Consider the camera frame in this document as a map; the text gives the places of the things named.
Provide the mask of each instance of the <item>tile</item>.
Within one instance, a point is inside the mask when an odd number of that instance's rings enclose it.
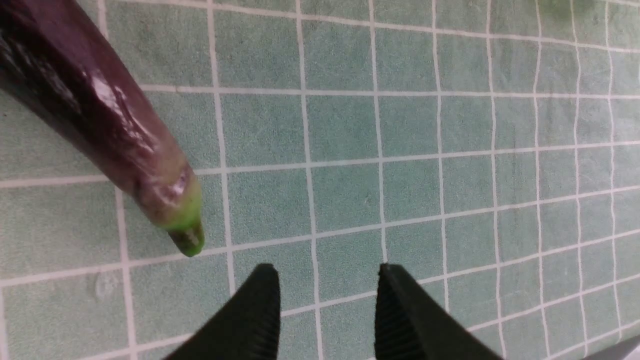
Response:
[[[538,43],[523,40],[492,39],[491,49],[493,91],[532,92],[536,76]]]
[[[640,140],[640,108],[638,100],[611,100],[613,110],[613,141]]]
[[[278,359],[317,360],[316,314],[307,311],[281,319]]]
[[[533,99],[498,97],[495,103],[495,147],[534,147],[536,116]]]
[[[296,21],[214,12],[221,86],[300,88]]]
[[[376,71],[380,90],[435,91],[433,35],[377,29]]]
[[[580,290],[578,250],[567,250],[542,257],[544,301],[557,300]]]
[[[438,152],[436,97],[381,96],[378,101],[384,156]]]
[[[361,360],[373,357],[375,312],[374,297],[320,310],[324,358]]]
[[[450,314],[464,327],[496,319],[496,271],[485,270],[449,279]]]
[[[443,159],[442,172],[446,213],[493,206],[493,180],[489,156]]]
[[[0,279],[120,261],[110,183],[5,188],[0,207]]]
[[[518,354],[522,360],[538,360],[547,356],[541,311],[505,321],[502,333],[507,355]]]
[[[368,27],[321,21],[303,21],[302,24],[308,88],[372,90]]]
[[[431,0],[374,0],[376,22],[431,26]]]
[[[445,233],[449,272],[495,263],[493,213],[448,218]]]
[[[536,3],[529,0],[492,1],[490,31],[493,34],[538,36]]]
[[[611,196],[609,194],[580,199],[582,241],[602,239],[611,235]]]
[[[228,187],[234,243],[310,234],[304,170],[231,174]]]
[[[203,198],[204,248],[225,246],[225,219],[220,176],[204,175],[198,178]],[[167,233],[153,226],[130,197],[124,199],[124,213],[130,259],[156,258],[179,253]]]
[[[227,257],[220,254],[131,268],[131,291],[139,343],[193,332],[229,297]]]
[[[128,345],[120,271],[9,286],[3,296],[13,359],[78,359]]]
[[[536,153],[519,152],[495,156],[498,205],[536,200]]]
[[[474,56],[460,56],[468,53]],[[486,40],[438,35],[438,67],[443,91],[489,91]]]
[[[540,305],[539,270],[538,259],[501,268],[500,303],[503,316]]]
[[[120,1],[106,7],[109,42],[139,83],[212,85],[206,9]]]
[[[440,119],[443,152],[491,149],[491,98],[442,97]]]
[[[538,92],[574,94],[578,78],[575,47],[543,43],[540,54]]]
[[[588,338],[606,334],[618,327],[617,316],[611,316],[617,313],[613,286],[585,294],[582,301]]]
[[[414,278],[442,275],[441,221],[388,227],[388,261],[401,264]]]
[[[580,298],[574,298],[545,308],[549,350],[552,354],[585,341],[582,331]]]
[[[578,242],[578,213],[575,200],[540,205],[542,251]]]
[[[220,165],[216,108],[211,94],[146,92],[146,95],[193,168]]]
[[[383,167],[385,220],[440,214],[438,160],[397,161]]]
[[[573,150],[540,152],[540,198],[575,195],[575,154]]]
[[[573,145],[574,99],[538,99],[540,146]]]
[[[309,241],[234,251],[236,286],[240,287],[260,263],[273,264],[280,283],[286,284],[281,292],[282,310],[314,303],[314,267]]]
[[[500,260],[524,258],[538,252],[538,212],[536,206],[498,212]]]
[[[606,99],[580,99],[578,143],[604,143],[611,141],[611,114]]]
[[[580,93],[608,94],[611,80],[609,53],[605,50],[579,48],[580,51]]]
[[[309,96],[307,113],[312,160],[378,156],[372,97]]]
[[[301,7],[303,13],[312,15],[369,20],[369,3],[367,0],[301,0]]]
[[[486,0],[436,1],[436,28],[484,33]]]
[[[299,96],[222,95],[227,166],[305,162]]]
[[[640,251],[640,235],[634,234],[616,238],[616,275],[618,279],[640,274],[637,260]]]
[[[318,240],[320,301],[374,291],[382,262],[380,241],[380,230]]]
[[[319,232],[380,222],[378,165],[311,170]]]
[[[0,93],[0,180],[96,175],[100,170],[6,92]]]

